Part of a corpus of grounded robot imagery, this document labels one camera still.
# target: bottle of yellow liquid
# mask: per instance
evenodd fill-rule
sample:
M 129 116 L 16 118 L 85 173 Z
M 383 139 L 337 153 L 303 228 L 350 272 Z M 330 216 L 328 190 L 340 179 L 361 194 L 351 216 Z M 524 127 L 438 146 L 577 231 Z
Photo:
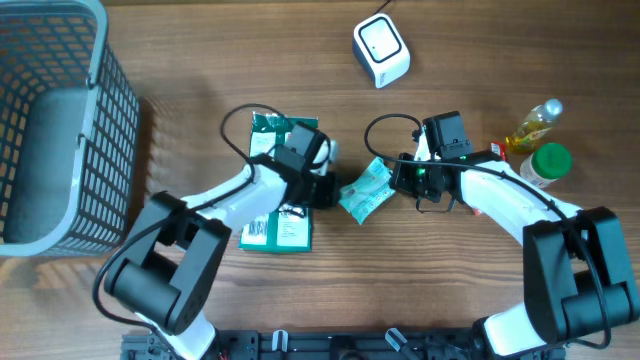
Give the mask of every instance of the bottle of yellow liquid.
M 507 136 L 507 149 L 520 154 L 532 153 L 544 134 L 557 124 L 561 113 L 562 103 L 558 99 L 549 99 L 543 105 L 536 106 L 518 130 Z

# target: green lid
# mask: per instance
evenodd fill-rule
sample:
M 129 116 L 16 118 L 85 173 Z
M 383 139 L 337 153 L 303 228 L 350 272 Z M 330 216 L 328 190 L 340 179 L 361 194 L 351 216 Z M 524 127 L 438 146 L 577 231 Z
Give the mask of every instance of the green lid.
M 558 179 L 571 170 L 571 154 L 560 144 L 545 144 L 533 153 L 531 165 L 543 178 Z

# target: black metal base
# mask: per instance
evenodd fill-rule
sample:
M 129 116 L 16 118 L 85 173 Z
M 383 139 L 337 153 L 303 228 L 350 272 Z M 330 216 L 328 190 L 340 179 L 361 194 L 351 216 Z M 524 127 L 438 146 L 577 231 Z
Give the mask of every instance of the black metal base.
M 385 340 L 385 333 L 290 333 L 274 351 L 273 334 L 221 331 L 206 359 L 228 360 L 407 360 Z M 419 360 L 480 360 L 491 356 L 474 346 L 471 328 L 402 333 Z M 535 351 L 514 360 L 564 360 L 565 350 Z M 154 335 L 123 336 L 121 360 L 173 360 Z

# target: gray basket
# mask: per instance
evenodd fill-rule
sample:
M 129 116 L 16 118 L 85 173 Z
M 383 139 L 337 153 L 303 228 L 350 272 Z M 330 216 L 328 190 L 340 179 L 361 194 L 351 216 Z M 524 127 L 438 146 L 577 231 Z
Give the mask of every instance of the gray basket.
M 0 255 L 125 235 L 139 104 L 97 0 L 0 0 Z

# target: yellow liquid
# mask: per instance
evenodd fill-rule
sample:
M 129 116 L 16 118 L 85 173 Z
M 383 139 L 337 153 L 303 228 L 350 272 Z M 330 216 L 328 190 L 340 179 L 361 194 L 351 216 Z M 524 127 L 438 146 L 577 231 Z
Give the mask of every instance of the yellow liquid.
M 542 136 L 553 126 L 552 123 L 537 118 L 534 116 L 527 116 L 528 121 L 520 125 L 518 130 L 507 136 L 506 143 L 507 149 L 512 153 L 527 154 L 536 150 L 540 144 Z

